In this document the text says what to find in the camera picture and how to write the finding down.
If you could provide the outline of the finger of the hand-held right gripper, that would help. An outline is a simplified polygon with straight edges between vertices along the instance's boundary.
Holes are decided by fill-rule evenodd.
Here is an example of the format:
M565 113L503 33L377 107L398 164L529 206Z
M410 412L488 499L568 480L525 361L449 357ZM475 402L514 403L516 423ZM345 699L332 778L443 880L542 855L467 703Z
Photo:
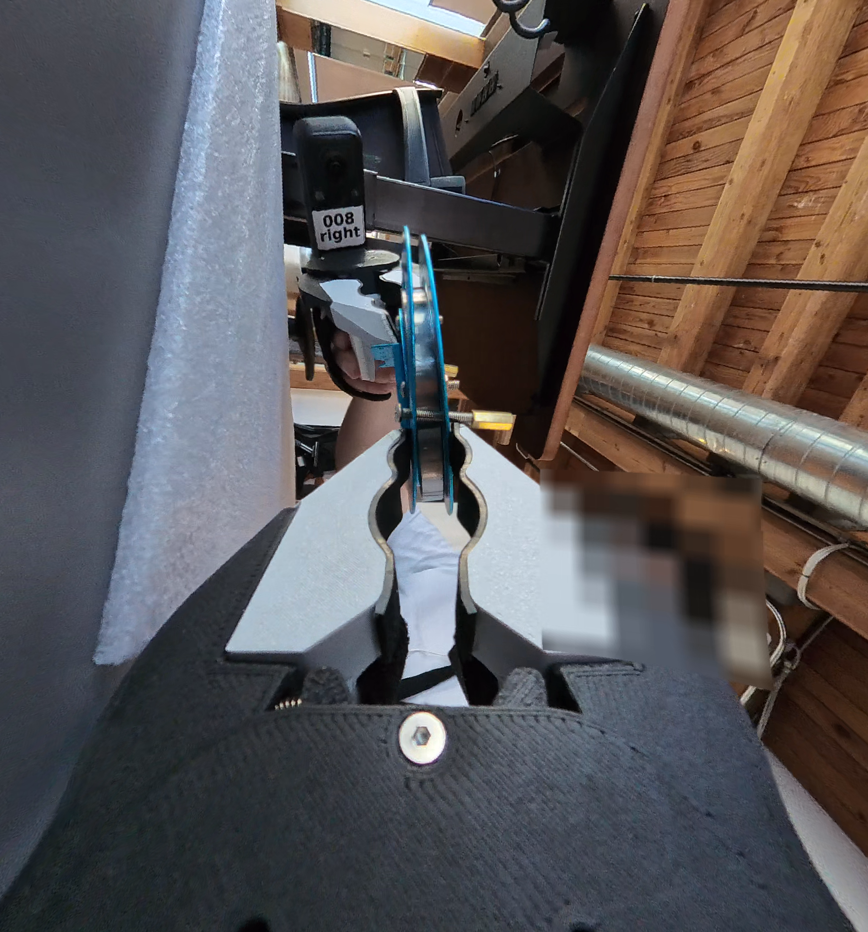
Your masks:
M397 328L381 297L364 295L358 281L327 281L323 292L331 300L331 314L338 329L354 342L369 346L400 342Z

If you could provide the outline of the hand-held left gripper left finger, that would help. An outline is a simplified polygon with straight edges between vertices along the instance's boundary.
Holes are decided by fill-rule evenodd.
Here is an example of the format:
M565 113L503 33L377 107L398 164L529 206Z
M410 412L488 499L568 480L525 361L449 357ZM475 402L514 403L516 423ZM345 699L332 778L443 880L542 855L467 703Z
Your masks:
M398 699L407 655L395 561L414 436L395 430L299 504L226 644L236 661L338 671L362 701Z

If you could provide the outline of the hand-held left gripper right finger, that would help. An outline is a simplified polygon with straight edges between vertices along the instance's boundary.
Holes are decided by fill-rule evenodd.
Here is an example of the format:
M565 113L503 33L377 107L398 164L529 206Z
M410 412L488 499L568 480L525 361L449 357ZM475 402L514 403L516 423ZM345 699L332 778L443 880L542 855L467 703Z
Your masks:
M544 673L538 484L468 427L451 437L460 554L451 662L471 705L491 705L516 668Z

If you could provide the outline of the blue metal turntable assembly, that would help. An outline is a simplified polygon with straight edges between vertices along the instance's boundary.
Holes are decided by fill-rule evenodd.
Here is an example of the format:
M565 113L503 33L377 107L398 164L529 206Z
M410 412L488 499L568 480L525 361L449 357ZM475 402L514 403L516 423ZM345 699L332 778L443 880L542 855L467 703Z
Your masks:
M400 382L397 420L408 440L411 505L443 503L452 513L451 421L440 312L428 239L403 228Z

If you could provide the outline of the person's right forearm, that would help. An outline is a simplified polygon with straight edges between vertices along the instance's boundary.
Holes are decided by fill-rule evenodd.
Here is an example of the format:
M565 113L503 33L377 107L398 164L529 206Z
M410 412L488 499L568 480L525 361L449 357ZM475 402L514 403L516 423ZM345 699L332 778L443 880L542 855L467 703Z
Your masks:
M395 394L383 401L351 398L335 444L335 469L340 472L399 426Z

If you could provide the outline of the person's right hand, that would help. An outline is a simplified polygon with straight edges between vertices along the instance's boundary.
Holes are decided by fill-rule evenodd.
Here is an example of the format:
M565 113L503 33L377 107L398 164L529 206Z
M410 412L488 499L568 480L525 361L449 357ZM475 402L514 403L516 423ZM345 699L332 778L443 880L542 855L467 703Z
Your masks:
M395 372L392 367L381 367L373 361L372 378L363 379L358 354L356 353L350 334L342 330L334 332L332 341L332 358L339 369L341 377L349 390L357 397L366 395L370 399L388 397L394 390Z

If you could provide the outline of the white foam sheet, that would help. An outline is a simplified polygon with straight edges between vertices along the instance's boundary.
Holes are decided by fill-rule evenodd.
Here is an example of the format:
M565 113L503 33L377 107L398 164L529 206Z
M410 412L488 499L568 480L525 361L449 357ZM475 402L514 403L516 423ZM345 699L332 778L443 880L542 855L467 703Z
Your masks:
M206 2L98 665L293 503L280 162L275 4Z

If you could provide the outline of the black metal frame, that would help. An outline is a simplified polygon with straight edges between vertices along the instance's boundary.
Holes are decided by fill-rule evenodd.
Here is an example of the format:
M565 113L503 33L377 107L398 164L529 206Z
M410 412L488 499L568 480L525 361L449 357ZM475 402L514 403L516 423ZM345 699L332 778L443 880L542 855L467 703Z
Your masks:
M463 392L535 416L561 390L669 4L497 5L511 28L444 115L439 91L407 87L286 107L285 232L310 246L295 124L351 119L371 246L428 237Z

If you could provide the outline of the silver ventilation duct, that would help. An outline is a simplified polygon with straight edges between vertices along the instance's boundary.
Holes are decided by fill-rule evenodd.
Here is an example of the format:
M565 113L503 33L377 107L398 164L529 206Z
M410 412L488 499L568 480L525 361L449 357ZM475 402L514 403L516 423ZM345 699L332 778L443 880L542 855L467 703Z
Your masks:
M866 431L595 345L579 387L868 531Z

